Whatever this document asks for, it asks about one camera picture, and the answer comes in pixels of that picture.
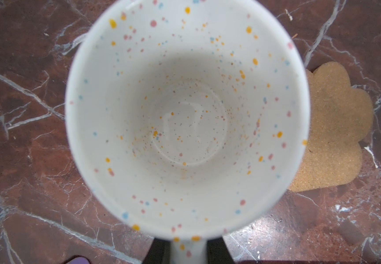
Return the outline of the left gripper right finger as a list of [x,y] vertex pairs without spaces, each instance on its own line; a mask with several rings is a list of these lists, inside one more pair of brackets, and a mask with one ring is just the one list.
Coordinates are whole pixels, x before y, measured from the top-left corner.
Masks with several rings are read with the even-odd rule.
[[207,243],[208,264],[234,264],[234,260],[223,237],[209,240]]

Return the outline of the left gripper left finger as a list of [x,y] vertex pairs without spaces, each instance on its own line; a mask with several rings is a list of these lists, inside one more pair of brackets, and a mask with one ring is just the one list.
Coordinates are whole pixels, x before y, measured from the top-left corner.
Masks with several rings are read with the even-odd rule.
[[171,242],[154,238],[142,264],[170,264]]

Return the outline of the white speckled mug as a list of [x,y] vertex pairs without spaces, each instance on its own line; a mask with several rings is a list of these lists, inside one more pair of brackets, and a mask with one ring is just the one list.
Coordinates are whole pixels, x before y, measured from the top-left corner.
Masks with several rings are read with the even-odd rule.
[[66,130],[111,214],[167,242],[163,264],[205,264],[207,243],[284,195],[309,134],[291,37],[257,1],[117,1],[70,68]]

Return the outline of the cork flower coaster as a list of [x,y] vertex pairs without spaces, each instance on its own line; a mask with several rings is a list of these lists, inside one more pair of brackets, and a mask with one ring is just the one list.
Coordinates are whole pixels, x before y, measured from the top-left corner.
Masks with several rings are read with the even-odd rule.
[[373,104],[353,88],[343,65],[307,71],[311,119],[306,151],[289,190],[302,192],[353,181],[362,167],[362,141],[373,125]]

